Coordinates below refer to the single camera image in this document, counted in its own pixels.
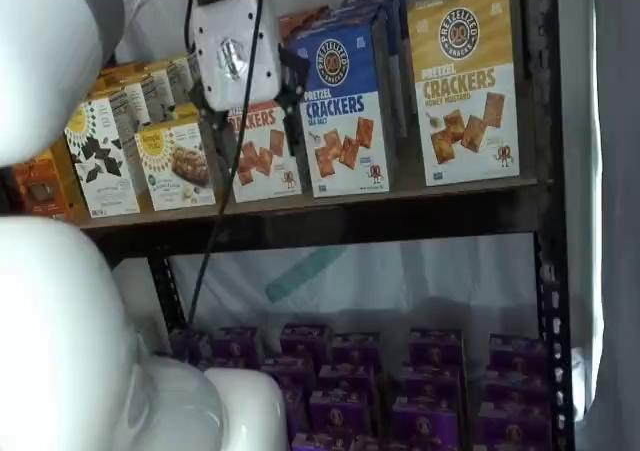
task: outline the brand logo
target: brand logo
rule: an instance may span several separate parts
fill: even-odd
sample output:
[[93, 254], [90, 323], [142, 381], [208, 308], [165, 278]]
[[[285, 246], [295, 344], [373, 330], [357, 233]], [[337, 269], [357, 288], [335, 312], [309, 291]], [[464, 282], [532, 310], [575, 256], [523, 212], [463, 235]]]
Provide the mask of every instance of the brand logo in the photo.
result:
[[478, 19], [467, 8], [449, 11], [440, 24], [440, 48], [451, 59], [468, 57], [476, 49], [479, 38]]
[[320, 79], [329, 86], [338, 86], [349, 73], [349, 55], [340, 41], [327, 39], [316, 54]]

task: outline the honey mustard cracker box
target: honey mustard cracker box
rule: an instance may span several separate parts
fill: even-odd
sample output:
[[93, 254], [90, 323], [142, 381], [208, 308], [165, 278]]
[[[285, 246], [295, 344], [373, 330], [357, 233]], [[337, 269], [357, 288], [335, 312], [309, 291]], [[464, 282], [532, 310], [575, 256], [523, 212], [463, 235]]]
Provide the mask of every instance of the honey mustard cracker box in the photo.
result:
[[509, 0], [419, 0], [409, 27], [427, 185], [519, 175]]
[[136, 143], [156, 211], [215, 204], [197, 115], [148, 126]]
[[92, 218], [151, 209], [127, 95], [118, 86], [91, 94], [65, 128]]

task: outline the sea salt cracker box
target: sea salt cracker box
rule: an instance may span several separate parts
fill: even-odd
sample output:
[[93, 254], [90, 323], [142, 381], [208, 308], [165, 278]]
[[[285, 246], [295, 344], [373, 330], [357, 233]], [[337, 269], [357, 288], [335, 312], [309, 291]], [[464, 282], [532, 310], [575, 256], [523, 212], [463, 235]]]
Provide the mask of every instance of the sea salt cracker box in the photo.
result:
[[396, 161], [386, 13], [381, 8], [299, 33], [309, 59], [301, 103], [315, 197], [387, 192]]

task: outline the orange box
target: orange box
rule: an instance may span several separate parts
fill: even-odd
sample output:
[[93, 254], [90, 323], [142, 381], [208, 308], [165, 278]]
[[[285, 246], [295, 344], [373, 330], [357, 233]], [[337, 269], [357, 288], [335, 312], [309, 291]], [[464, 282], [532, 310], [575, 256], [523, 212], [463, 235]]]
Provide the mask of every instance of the orange box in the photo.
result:
[[25, 211], [73, 222], [88, 219], [64, 138], [26, 163], [13, 166]]

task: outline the blue cracker box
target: blue cracker box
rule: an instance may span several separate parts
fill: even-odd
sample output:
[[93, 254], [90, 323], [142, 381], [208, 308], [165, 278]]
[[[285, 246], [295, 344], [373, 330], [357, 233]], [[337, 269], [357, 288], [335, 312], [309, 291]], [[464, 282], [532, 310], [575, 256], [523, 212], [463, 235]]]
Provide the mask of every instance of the blue cracker box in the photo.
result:
[[280, 333], [283, 353], [307, 353], [316, 369], [331, 361], [331, 329], [324, 324], [285, 324]]
[[458, 409], [447, 400], [398, 396], [393, 405], [391, 427], [399, 439], [419, 439], [435, 449], [461, 448]]
[[382, 371], [380, 333], [340, 333], [331, 340], [334, 363], [371, 365], [376, 374]]
[[282, 390], [284, 404], [287, 408], [287, 431], [291, 441], [296, 434], [309, 431], [309, 418], [305, 406], [302, 388], [284, 388]]
[[484, 401], [476, 420], [476, 443], [549, 446], [550, 415], [545, 407]]
[[298, 433], [291, 443], [291, 451], [352, 451], [353, 439], [348, 435]]
[[300, 112], [315, 197], [390, 189], [397, 123], [386, 19], [374, 7], [289, 43], [312, 63]]
[[311, 424], [316, 431], [371, 434], [367, 395], [342, 389], [314, 391], [309, 399]]
[[253, 369], [260, 367], [264, 356], [260, 332], [255, 327], [220, 328], [214, 334], [212, 347], [216, 358], [243, 358]]
[[464, 340], [458, 330], [411, 328], [409, 334], [411, 364], [464, 366]]
[[546, 376], [547, 348], [538, 339], [492, 334], [489, 339], [489, 365]]
[[264, 360], [260, 370], [275, 379], [282, 388], [301, 387], [305, 396], [309, 396], [316, 385], [313, 362], [308, 356], [269, 357]]
[[549, 405], [549, 386], [542, 376], [488, 368], [484, 376], [483, 396], [487, 401], [511, 401], [546, 407]]

